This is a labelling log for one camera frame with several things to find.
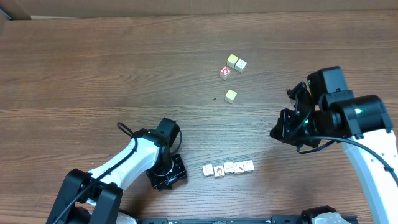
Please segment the white number two block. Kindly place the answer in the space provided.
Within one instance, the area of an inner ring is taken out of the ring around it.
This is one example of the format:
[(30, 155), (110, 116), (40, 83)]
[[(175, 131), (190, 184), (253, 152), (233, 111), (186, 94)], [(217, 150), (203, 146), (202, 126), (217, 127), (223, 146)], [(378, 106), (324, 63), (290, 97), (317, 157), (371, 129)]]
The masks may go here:
[(204, 165), (202, 167), (203, 175), (205, 177), (211, 176), (214, 174), (213, 166), (211, 164)]

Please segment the acorn picture block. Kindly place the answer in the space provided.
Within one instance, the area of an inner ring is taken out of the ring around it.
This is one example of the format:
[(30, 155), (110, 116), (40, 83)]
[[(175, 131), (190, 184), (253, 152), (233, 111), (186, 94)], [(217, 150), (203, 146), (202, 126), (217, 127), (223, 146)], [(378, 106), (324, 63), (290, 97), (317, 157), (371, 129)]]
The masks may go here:
[(214, 172), (214, 176), (215, 178), (219, 178), (219, 177), (224, 177), (225, 176), (225, 171), (224, 171), (224, 166), (214, 166), (213, 167), (213, 172)]

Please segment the white W letter block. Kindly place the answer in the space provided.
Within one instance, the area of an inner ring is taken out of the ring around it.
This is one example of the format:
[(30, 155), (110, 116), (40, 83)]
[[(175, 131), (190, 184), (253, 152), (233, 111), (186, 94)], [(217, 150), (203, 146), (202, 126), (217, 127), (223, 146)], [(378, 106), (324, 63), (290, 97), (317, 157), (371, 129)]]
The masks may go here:
[(225, 162), (223, 164), (225, 174), (234, 173), (234, 162)]

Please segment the white block green side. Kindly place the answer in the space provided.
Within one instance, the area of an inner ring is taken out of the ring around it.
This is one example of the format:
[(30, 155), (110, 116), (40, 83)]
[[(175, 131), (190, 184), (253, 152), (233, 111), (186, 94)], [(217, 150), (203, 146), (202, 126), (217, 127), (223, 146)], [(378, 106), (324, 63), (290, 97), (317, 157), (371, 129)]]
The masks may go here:
[(254, 171), (254, 163), (252, 160), (244, 161), (243, 162), (244, 171), (245, 172), (252, 172)]

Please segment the hammer picture block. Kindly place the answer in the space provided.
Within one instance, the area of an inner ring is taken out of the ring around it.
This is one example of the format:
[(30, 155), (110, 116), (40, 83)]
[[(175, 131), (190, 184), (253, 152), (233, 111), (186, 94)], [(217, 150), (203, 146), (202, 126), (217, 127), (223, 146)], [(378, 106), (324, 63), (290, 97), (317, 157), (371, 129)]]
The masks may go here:
[(235, 162), (233, 164), (233, 168), (234, 168), (234, 173), (235, 174), (242, 174), (244, 173), (244, 164), (243, 162)]

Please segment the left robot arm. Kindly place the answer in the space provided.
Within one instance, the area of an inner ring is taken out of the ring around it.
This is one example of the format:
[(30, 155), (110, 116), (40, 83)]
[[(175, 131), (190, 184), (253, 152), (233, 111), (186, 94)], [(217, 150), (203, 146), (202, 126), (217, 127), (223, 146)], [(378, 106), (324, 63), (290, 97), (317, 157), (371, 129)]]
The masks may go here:
[(118, 128), (130, 137), (129, 144), (108, 162), (88, 172), (71, 170), (64, 178), (47, 224), (118, 223), (138, 224), (140, 219), (121, 210), (124, 191), (145, 173), (153, 188), (170, 190), (186, 179), (187, 171), (172, 145), (182, 138), (179, 125), (163, 118), (155, 129), (132, 131)]

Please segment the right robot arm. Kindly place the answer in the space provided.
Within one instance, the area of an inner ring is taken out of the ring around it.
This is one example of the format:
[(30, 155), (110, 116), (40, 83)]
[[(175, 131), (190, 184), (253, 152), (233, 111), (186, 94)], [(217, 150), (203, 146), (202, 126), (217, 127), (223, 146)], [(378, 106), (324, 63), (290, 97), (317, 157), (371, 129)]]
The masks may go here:
[(397, 144), (392, 120), (376, 95), (355, 97), (340, 67), (324, 68), (287, 90), (270, 136), (308, 153), (340, 144), (351, 161), (375, 223), (397, 223)]

